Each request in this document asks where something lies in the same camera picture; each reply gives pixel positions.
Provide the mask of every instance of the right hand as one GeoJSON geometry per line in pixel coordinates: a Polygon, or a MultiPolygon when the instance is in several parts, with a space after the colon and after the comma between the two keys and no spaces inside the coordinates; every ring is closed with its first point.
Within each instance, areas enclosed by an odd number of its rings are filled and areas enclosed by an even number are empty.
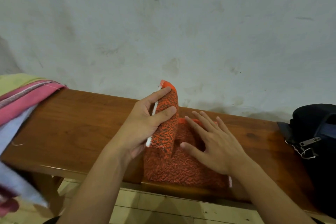
{"type": "Polygon", "coordinates": [[[219,117],[216,118],[217,126],[205,112],[197,113],[193,111],[192,113],[204,125],[206,130],[188,116],[185,119],[200,135],[206,149],[203,152],[195,146],[183,142],[181,143],[181,148],[187,153],[213,171],[231,176],[235,176],[235,171],[241,166],[253,162],[219,117]]]}

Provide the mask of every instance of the white wall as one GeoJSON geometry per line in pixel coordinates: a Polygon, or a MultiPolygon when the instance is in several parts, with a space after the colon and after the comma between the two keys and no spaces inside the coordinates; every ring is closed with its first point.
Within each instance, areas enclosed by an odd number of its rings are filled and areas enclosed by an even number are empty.
{"type": "Polygon", "coordinates": [[[288,120],[336,104],[336,0],[0,0],[24,72],[140,99],[288,120]]]}

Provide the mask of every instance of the finger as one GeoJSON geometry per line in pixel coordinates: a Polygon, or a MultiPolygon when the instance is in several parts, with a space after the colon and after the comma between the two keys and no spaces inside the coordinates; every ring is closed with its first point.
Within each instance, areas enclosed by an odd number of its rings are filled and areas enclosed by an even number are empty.
{"type": "Polygon", "coordinates": [[[190,119],[188,116],[185,117],[185,120],[189,123],[189,125],[201,136],[202,140],[206,140],[207,131],[204,130],[200,125],[190,119]]]}
{"type": "Polygon", "coordinates": [[[187,142],[183,142],[180,144],[181,148],[186,151],[189,155],[196,158],[202,164],[205,164],[206,154],[203,151],[200,151],[195,146],[188,144],[187,142]]]}
{"type": "Polygon", "coordinates": [[[218,126],[213,122],[212,119],[210,119],[210,117],[204,112],[204,111],[200,111],[199,112],[215,129],[218,129],[218,126]]]}
{"type": "Polygon", "coordinates": [[[169,120],[176,113],[176,107],[171,106],[167,109],[159,112],[153,116],[150,116],[149,119],[152,120],[154,126],[159,126],[162,122],[169,120]]]}
{"type": "Polygon", "coordinates": [[[152,94],[145,97],[141,101],[143,101],[145,103],[146,107],[149,108],[152,103],[155,103],[156,101],[158,101],[160,98],[165,96],[170,91],[171,91],[170,87],[163,88],[161,90],[153,92],[152,94]]]}
{"type": "Polygon", "coordinates": [[[195,115],[200,122],[202,122],[203,126],[207,129],[207,131],[211,132],[214,130],[214,127],[210,124],[210,122],[198,112],[193,111],[192,114],[195,115]]]}
{"type": "Polygon", "coordinates": [[[217,117],[216,120],[217,120],[218,126],[220,127],[221,130],[223,130],[228,135],[233,136],[233,134],[229,131],[228,127],[224,124],[224,122],[222,121],[222,119],[220,117],[217,117]]]}

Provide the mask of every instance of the left hand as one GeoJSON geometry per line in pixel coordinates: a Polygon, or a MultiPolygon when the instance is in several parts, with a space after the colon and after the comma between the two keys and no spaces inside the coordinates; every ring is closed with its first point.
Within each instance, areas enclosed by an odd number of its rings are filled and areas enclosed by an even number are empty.
{"type": "Polygon", "coordinates": [[[153,116],[149,114],[151,104],[170,91],[171,88],[166,87],[136,102],[128,118],[111,140],[113,148],[117,147],[121,152],[125,152],[128,160],[141,153],[145,148],[143,142],[154,134],[162,122],[169,120],[176,113],[176,107],[171,106],[153,116]]]}

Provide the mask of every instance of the wooden bench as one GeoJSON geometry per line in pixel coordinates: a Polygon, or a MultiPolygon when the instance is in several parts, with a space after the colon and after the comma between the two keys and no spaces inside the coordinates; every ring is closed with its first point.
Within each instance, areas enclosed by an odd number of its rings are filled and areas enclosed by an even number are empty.
{"type": "MultiPolygon", "coordinates": [[[[85,178],[136,101],[78,90],[58,91],[34,110],[1,160],[15,169],[28,171],[49,201],[51,212],[57,215],[62,205],[57,194],[61,178],[85,178]]],[[[180,107],[179,114],[192,117],[193,110],[180,107]]],[[[246,153],[294,202],[304,210],[318,212],[313,205],[313,185],[300,158],[284,142],[275,122],[214,112],[207,114],[212,119],[221,117],[246,153]]],[[[224,191],[148,182],[143,178],[143,155],[130,163],[123,182],[124,187],[200,201],[249,202],[246,192],[235,180],[233,187],[224,191]]]]}

